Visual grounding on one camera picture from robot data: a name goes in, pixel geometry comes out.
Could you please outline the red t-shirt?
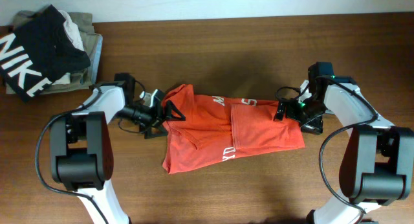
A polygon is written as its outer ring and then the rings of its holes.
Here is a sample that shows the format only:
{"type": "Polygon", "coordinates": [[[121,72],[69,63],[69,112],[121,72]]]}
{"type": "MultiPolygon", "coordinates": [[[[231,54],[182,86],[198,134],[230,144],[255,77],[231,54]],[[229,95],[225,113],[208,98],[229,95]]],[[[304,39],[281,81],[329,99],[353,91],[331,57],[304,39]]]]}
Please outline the red t-shirt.
{"type": "Polygon", "coordinates": [[[192,85],[184,84],[163,102],[172,102],[186,117],[163,123],[168,146],[162,166],[168,174],[305,147],[297,122],[274,120],[275,100],[196,95],[192,85]]]}

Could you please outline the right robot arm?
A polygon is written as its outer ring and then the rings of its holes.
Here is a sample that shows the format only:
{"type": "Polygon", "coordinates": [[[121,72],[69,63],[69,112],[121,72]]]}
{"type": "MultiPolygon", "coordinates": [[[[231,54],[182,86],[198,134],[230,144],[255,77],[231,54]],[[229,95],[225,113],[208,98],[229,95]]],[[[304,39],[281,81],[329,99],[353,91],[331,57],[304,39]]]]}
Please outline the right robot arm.
{"type": "Polygon", "coordinates": [[[336,76],[332,64],[316,62],[308,78],[295,88],[297,96],[276,95],[274,120],[296,121],[305,133],[320,135],[323,116],[330,113],[342,124],[320,146],[318,166],[332,197],[324,206],[311,210],[306,223],[366,223],[365,215],[406,199],[413,176],[413,130],[385,119],[363,96],[350,76],[336,76]],[[325,174],[323,154],[329,141],[346,132],[349,142],[339,171],[339,190],[325,174]]]}

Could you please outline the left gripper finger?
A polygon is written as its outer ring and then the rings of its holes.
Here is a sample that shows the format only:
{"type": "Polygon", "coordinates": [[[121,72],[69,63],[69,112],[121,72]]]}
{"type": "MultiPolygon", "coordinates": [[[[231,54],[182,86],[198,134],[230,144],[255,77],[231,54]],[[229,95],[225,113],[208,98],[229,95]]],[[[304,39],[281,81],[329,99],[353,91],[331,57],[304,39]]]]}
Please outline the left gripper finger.
{"type": "Polygon", "coordinates": [[[166,102],[165,108],[165,120],[168,121],[185,121],[186,117],[179,111],[171,100],[166,102]]]}
{"type": "Polygon", "coordinates": [[[164,128],[163,125],[160,125],[158,127],[148,127],[144,131],[144,138],[145,139],[154,139],[157,137],[166,137],[168,135],[168,131],[164,128]]]}

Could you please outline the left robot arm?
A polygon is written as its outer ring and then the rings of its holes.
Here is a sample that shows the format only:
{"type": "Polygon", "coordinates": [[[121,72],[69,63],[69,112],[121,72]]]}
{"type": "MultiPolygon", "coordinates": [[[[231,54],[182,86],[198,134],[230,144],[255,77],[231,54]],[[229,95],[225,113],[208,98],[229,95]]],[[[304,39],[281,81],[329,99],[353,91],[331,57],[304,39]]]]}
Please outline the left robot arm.
{"type": "Polygon", "coordinates": [[[72,113],[50,125],[50,169],[52,178],[64,191],[76,196],[94,223],[130,223],[112,184],[114,157],[108,123],[115,117],[139,126],[145,138],[166,136],[167,120],[186,117],[173,102],[162,105],[164,93],[156,90],[149,105],[134,102],[135,80],[101,83],[72,113]]]}

